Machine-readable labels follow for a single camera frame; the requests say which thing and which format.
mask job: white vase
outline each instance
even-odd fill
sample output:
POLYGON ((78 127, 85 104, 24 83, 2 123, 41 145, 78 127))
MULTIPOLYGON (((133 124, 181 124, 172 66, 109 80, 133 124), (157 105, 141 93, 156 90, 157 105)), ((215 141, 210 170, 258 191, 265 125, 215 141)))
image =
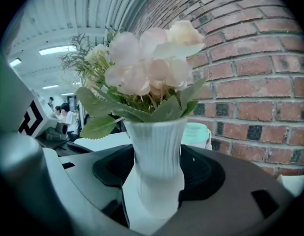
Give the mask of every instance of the white vase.
POLYGON ((177 211, 179 192, 184 189, 180 145, 187 119, 124 122, 135 151, 138 196, 145 209, 160 219, 177 211))

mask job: green leaf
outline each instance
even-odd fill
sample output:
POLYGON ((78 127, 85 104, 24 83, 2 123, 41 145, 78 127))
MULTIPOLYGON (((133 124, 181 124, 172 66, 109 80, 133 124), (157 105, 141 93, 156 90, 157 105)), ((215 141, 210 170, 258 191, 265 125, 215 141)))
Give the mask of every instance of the green leaf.
POLYGON ((107 106, 105 101, 98 99, 91 90, 82 87, 76 94, 90 116, 104 117, 111 112, 111 106, 107 106))
POLYGON ((124 117, 126 120, 130 120, 130 121, 134 121, 134 122, 142 122, 142 120, 138 117, 136 117, 135 115, 132 115, 131 113, 122 110, 122 109, 115 109, 113 111, 114 115, 120 116, 120 117, 124 117))
POLYGON ((187 103, 192 99, 192 97, 199 92, 201 87, 205 83, 205 78, 196 81, 191 87, 184 89, 183 91, 179 91, 177 93, 177 97, 181 103, 181 115, 187 109, 187 103))
POLYGON ((192 100, 192 101, 189 101, 187 103, 187 108, 185 110, 185 112, 183 113, 182 116, 187 116, 188 114, 190 114, 193 109, 195 108, 195 106, 197 105, 197 100, 192 100))
POLYGON ((116 120, 110 116, 95 117, 82 129, 80 136, 88 139, 100 139, 111 133, 116 120))
POLYGON ((99 93, 100 96, 102 96, 103 98, 106 99, 107 105, 110 105, 112 108, 114 108, 114 109, 123 109, 124 111, 127 111, 130 114, 138 117, 143 122, 153 122, 152 121, 152 116, 149 113, 146 113, 146 112, 137 110, 135 108, 132 108, 130 106, 127 106, 125 104, 116 102, 115 100, 113 100, 111 97, 109 97, 109 95, 107 95, 103 91, 98 90, 96 88, 95 88, 95 90, 99 93))
POLYGON ((162 102, 152 113, 153 122, 169 121, 180 118, 180 105, 176 96, 162 102))

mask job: flower bouquet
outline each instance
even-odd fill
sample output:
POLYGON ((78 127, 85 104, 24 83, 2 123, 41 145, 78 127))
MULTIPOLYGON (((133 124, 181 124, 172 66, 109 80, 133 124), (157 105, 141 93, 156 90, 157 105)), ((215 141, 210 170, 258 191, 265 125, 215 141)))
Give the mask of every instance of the flower bouquet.
POLYGON ((84 87, 76 94, 94 117, 81 136, 105 137, 125 119, 135 150, 140 199, 151 214, 171 216, 184 188, 180 144, 187 115, 197 104, 193 96, 205 82, 200 79, 187 87, 192 75, 187 57, 203 49, 204 36, 190 21, 178 21, 169 30, 151 28, 139 39, 130 32, 115 32, 107 46, 93 49, 83 48, 77 40, 77 52, 61 61, 82 77, 84 87))

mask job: ceiling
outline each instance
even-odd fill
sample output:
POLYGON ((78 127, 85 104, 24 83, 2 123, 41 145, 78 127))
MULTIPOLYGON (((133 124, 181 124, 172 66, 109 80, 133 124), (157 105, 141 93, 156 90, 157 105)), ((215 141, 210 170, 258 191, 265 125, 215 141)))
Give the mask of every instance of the ceiling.
POLYGON ((128 29, 146 0, 27 0, 20 10, 19 31, 11 47, 9 62, 22 63, 14 70, 30 89, 50 94, 75 92, 74 72, 62 72, 58 56, 41 56, 39 50, 70 44, 71 37, 85 33, 88 41, 103 43, 108 29, 128 29))

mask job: pink flower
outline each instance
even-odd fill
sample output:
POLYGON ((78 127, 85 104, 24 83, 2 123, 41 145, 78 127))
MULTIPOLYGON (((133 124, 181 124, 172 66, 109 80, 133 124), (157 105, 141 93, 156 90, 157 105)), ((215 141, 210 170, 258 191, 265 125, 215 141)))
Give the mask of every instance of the pink flower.
POLYGON ((185 22, 176 22, 169 30, 151 28, 140 39, 130 32, 116 36, 109 46, 115 65, 106 71, 106 83, 123 94, 137 95, 148 94, 151 86, 154 92, 165 84, 177 90, 186 88, 192 74, 186 57, 204 44, 203 36, 185 22))

